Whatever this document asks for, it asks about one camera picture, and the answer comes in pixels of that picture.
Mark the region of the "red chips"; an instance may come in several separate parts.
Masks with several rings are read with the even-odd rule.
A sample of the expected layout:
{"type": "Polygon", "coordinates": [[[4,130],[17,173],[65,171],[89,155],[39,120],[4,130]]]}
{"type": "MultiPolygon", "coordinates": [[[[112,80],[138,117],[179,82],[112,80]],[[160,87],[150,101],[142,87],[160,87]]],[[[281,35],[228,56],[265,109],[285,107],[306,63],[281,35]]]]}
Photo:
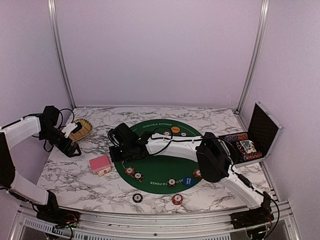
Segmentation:
{"type": "Polygon", "coordinates": [[[169,132],[169,131],[165,131],[163,134],[164,134],[165,136],[171,136],[171,135],[172,135],[171,132],[169,132]]]}
{"type": "Polygon", "coordinates": [[[200,169],[195,169],[195,170],[193,171],[193,176],[194,176],[195,178],[197,178],[197,179],[202,178],[200,169]]]}
{"type": "Polygon", "coordinates": [[[127,175],[129,175],[129,176],[132,176],[132,175],[135,174],[135,169],[134,169],[133,167],[127,167],[127,168],[125,169],[125,173],[126,173],[127,175]]]}

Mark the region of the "red playing card deck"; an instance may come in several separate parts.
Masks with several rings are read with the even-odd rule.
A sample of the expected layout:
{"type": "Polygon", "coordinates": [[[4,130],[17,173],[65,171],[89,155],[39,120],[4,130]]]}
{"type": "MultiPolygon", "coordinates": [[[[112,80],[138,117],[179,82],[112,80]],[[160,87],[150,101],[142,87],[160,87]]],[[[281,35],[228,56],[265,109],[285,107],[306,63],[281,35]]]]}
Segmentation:
{"type": "Polygon", "coordinates": [[[99,156],[89,160],[90,168],[93,173],[98,173],[104,169],[111,167],[108,155],[99,156]]]}

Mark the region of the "orange big blind button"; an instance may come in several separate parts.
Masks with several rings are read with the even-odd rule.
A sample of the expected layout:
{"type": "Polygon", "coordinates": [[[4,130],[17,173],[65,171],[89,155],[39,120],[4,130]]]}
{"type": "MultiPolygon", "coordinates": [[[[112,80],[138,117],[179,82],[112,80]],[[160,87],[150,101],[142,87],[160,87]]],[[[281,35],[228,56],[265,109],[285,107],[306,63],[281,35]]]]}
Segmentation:
{"type": "Polygon", "coordinates": [[[174,134],[178,134],[181,130],[178,126],[173,126],[171,128],[171,131],[174,133],[174,134]]]}

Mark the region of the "black poker chip stack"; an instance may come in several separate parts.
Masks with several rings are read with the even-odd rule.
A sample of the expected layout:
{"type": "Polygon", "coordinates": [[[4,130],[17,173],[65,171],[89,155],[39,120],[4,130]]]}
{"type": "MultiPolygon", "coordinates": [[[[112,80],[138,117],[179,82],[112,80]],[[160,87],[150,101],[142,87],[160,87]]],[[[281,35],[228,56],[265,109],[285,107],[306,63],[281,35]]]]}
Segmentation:
{"type": "Polygon", "coordinates": [[[134,203],[141,203],[143,201],[143,196],[140,193],[136,193],[132,196],[134,203]]]}

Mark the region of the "blue small blind button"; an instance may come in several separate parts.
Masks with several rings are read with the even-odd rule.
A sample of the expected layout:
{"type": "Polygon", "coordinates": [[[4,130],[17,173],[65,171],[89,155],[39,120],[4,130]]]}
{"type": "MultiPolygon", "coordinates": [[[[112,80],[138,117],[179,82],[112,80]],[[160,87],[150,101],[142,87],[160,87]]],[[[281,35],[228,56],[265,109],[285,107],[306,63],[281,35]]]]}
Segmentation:
{"type": "Polygon", "coordinates": [[[192,187],[195,184],[195,180],[190,176],[185,177],[182,182],[186,187],[192,187]]]}

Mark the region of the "red poker chip stack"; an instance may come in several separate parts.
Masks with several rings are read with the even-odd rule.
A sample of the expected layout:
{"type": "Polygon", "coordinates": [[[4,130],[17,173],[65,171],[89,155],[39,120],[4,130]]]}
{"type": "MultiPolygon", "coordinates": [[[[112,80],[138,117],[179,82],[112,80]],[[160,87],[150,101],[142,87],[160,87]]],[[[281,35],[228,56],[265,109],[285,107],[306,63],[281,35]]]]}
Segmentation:
{"type": "Polygon", "coordinates": [[[183,202],[183,196],[179,193],[172,196],[172,203],[174,205],[180,205],[183,202]]]}

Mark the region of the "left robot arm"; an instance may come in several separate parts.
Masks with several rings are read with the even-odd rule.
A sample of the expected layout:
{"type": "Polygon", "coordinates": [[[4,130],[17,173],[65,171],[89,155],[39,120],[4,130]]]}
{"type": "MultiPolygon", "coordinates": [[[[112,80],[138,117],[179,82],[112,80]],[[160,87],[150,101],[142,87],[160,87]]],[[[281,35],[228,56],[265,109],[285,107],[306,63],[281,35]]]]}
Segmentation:
{"type": "Polygon", "coordinates": [[[71,138],[82,129],[80,122],[61,126],[58,120],[62,112],[53,105],[47,105],[42,113],[31,113],[0,128],[0,187],[20,201],[31,203],[39,219],[53,223],[75,222],[78,212],[62,209],[56,195],[24,176],[17,167],[17,157],[30,160],[34,153],[27,147],[36,140],[50,144],[69,158],[82,154],[79,145],[71,138]]]}

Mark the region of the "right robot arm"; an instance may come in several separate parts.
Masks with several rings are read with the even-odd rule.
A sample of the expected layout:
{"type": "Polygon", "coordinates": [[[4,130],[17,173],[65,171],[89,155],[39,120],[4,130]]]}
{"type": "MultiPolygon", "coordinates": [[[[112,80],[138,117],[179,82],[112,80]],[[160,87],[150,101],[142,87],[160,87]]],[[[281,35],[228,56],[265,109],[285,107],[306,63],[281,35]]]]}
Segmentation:
{"type": "Polygon", "coordinates": [[[194,161],[205,181],[221,184],[246,204],[250,209],[247,219],[252,224],[260,223],[267,216],[272,198],[236,170],[221,139],[212,132],[181,136],[168,124],[148,124],[142,133],[137,133],[123,122],[110,129],[107,136],[113,144],[109,152],[114,163],[157,156],[194,161]]]}

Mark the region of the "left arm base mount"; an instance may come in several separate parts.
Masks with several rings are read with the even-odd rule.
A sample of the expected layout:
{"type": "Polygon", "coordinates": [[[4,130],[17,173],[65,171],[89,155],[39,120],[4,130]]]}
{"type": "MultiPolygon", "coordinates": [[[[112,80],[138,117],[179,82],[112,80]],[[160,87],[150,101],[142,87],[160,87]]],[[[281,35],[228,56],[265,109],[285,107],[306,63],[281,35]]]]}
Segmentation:
{"type": "Polygon", "coordinates": [[[57,228],[77,227],[80,219],[78,211],[60,209],[57,214],[49,211],[36,211],[36,217],[40,220],[57,225],[57,228]]]}

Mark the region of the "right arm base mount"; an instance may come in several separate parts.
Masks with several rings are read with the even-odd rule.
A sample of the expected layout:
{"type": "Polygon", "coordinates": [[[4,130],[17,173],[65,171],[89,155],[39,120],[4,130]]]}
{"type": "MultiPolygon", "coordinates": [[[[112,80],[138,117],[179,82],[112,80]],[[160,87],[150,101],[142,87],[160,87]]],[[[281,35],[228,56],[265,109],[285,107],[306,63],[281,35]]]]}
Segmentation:
{"type": "Polygon", "coordinates": [[[230,215],[231,224],[234,229],[252,227],[259,224],[273,221],[274,215],[263,211],[255,211],[254,209],[242,212],[235,212],[230,215]]]}

